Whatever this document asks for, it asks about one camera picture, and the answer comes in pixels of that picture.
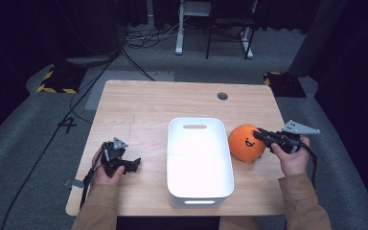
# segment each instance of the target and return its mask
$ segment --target hand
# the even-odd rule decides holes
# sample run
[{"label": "hand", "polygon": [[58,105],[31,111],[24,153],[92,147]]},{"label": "hand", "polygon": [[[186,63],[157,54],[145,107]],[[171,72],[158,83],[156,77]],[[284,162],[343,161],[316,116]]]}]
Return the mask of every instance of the hand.
[{"label": "hand", "polygon": [[[306,144],[308,147],[310,146],[310,139],[308,137],[301,136],[300,141]],[[288,154],[285,153],[280,146],[275,143],[271,144],[271,148],[277,157],[279,157],[280,166],[282,167],[282,171],[285,176],[307,172],[310,154],[306,149],[300,148],[295,153]]]},{"label": "hand", "polygon": [[[97,159],[97,156],[101,154],[101,149],[97,151],[97,153],[94,155],[94,158],[92,158],[92,163],[95,162]],[[95,169],[97,169],[94,173],[94,176],[91,180],[91,185],[114,185],[117,186],[119,183],[119,180],[121,179],[122,175],[124,174],[125,167],[121,166],[119,167],[116,172],[113,174],[112,177],[109,177],[104,167],[101,166],[101,157],[97,161],[97,165],[95,166]]]}]

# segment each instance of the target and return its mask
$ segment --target person's left hand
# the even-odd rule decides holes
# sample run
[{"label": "person's left hand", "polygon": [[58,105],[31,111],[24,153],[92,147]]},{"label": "person's left hand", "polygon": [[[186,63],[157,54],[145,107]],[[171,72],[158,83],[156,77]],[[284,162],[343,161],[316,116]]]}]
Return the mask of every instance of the person's left hand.
[{"label": "person's left hand", "polygon": [[[95,159],[97,159],[98,154],[101,154],[101,149],[99,149],[97,153],[94,155],[94,158],[92,158],[92,163],[95,162]],[[100,157],[100,160],[97,161],[95,169],[97,170],[95,171],[94,176],[92,177],[91,185],[117,186],[119,181],[121,180],[122,175],[124,174],[125,167],[124,166],[119,167],[113,174],[113,176],[109,177],[106,174],[104,167],[101,166],[101,157]]]}]

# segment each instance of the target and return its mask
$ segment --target gray carpet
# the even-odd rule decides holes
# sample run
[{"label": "gray carpet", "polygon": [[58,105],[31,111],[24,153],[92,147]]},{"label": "gray carpet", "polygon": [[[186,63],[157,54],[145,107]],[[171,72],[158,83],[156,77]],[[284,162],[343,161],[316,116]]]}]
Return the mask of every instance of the gray carpet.
[{"label": "gray carpet", "polygon": [[[192,30],[185,34],[182,56],[174,53],[175,36],[148,49],[126,48],[126,52],[151,75],[171,73],[174,81],[264,84],[265,72],[288,69],[303,39],[296,31],[257,31],[252,43],[253,59],[244,60],[241,45],[236,43],[213,43],[210,58],[205,59],[206,35]],[[50,67],[30,77],[27,87],[31,96],[0,126],[0,224],[16,191],[68,113],[70,102],[74,104],[87,88],[74,98],[71,94],[36,93]],[[89,69],[82,85],[95,79],[101,68]],[[136,69],[119,56],[105,76],[121,71],[132,73]],[[320,203],[328,211],[333,229],[368,229],[366,189],[333,125],[313,98],[316,82],[310,77],[300,82],[306,99],[276,101],[285,122],[292,119],[321,130],[320,135],[311,137],[312,149],[318,155],[316,184]],[[88,106],[88,98],[89,94],[75,112],[92,121],[95,103]],[[74,218],[65,213],[69,189],[63,182],[75,176],[81,160],[91,127],[84,120],[76,119],[77,126],[68,134],[66,127],[59,129],[14,203],[5,229],[70,229]],[[283,229],[285,219],[260,217],[259,221],[264,229]]]}]

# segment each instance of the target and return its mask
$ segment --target wooden table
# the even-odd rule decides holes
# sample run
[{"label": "wooden table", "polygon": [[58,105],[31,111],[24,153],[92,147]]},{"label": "wooden table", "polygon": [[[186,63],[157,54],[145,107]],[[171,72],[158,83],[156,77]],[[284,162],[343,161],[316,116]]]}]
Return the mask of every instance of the wooden table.
[{"label": "wooden table", "polygon": [[[218,93],[228,95],[220,100]],[[232,157],[235,190],[214,209],[175,209],[169,203],[166,176],[168,127],[177,117],[212,117],[226,133],[242,124],[267,130],[284,125],[279,108],[265,85],[109,80],[83,152],[76,179],[83,180],[102,142],[113,137],[129,147],[124,159],[142,157],[137,173],[120,183],[119,216],[268,216],[284,213],[277,179],[280,162],[267,149],[246,164]],[[66,212],[75,216],[82,189],[71,191]]]}]

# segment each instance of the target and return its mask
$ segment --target chair leg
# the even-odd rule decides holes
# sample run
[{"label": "chair leg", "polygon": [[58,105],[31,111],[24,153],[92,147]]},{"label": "chair leg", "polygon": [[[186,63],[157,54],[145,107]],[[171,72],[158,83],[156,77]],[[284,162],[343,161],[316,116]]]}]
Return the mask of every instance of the chair leg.
[{"label": "chair leg", "polygon": [[205,59],[208,59],[208,56],[209,56],[209,48],[210,48],[210,45],[211,45],[211,33],[212,33],[212,26],[210,27],[209,34],[208,34],[207,55],[206,55]]},{"label": "chair leg", "polygon": [[253,38],[253,35],[255,34],[255,29],[253,28],[252,29],[252,33],[250,34],[250,38],[249,38],[249,42],[247,44],[247,49],[246,49],[246,52],[244,54],[244,59],[247,59],[247,54],[249,53],[249,50],[250,50],[250,46],[252,44],[252,38]]}]

